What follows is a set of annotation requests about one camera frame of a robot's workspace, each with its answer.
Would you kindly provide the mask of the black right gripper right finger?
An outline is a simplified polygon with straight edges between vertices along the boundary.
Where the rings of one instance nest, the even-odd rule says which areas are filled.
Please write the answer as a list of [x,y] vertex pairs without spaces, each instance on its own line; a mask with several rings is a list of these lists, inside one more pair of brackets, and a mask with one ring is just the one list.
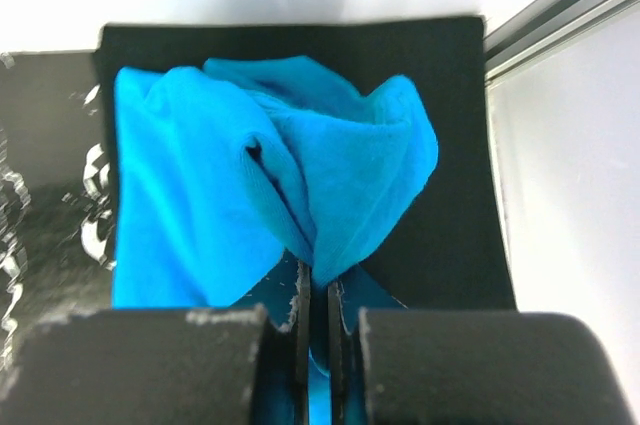
[[327,291],[336,424],[630,424],[596,335],[562,314],[394,308],[352,274]]

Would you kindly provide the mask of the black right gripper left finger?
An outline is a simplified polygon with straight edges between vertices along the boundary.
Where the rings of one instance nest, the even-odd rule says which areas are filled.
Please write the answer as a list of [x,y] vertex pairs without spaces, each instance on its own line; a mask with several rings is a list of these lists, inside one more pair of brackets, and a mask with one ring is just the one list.
[[38,323],[1,381],[5,424],[305,424],[310,271],[285,255],[229,308]]

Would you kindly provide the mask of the bright blue t shirt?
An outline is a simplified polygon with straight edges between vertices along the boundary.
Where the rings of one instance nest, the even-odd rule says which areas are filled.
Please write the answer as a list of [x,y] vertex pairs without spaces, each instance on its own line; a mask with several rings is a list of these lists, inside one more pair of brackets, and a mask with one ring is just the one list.
[[434,172],[414,83],[371,93],[296,56],[114,84],[116,308],[226,307],[285,252],[323,288],[371,256]]

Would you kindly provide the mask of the folded black t shirt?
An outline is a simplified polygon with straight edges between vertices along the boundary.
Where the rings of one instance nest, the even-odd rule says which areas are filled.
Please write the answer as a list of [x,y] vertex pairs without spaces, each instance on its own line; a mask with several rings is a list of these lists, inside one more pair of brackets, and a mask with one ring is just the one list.
[[164,72],[214,57],[305,55],[362,92],[405,75],[435,129],[438,164],[362,268],[411,308],[512,310],[488,143],[484,31],[483,20],[471,15],[356,25],[107,24],[94,54],[106,150],[117,159],[114,81],[124,67]]

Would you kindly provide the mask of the black marbled table mat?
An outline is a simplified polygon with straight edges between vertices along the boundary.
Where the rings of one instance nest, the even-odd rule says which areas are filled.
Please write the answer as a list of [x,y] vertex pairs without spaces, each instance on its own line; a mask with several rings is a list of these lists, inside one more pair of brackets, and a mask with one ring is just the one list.
[[113,216],[90,52],[1,55],[1,367],[40,321],[110,305]]

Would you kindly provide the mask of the right aluminium corner post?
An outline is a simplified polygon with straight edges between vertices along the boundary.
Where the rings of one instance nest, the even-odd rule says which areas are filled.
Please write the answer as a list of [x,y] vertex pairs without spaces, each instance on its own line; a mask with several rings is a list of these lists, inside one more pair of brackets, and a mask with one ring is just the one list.
[[638,2],[535,0],[486,36],[486,80],[524,66]]

